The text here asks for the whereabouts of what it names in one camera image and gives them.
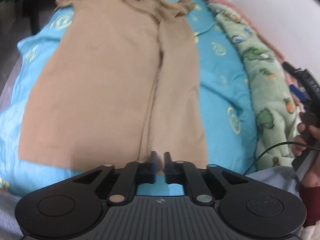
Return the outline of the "person right hand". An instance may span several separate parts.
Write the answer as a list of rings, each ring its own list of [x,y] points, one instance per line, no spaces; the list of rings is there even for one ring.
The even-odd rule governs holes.
[[[292,166],[304,187],[319,187],[319,117],[300,113],[300,135],[295,137]]]

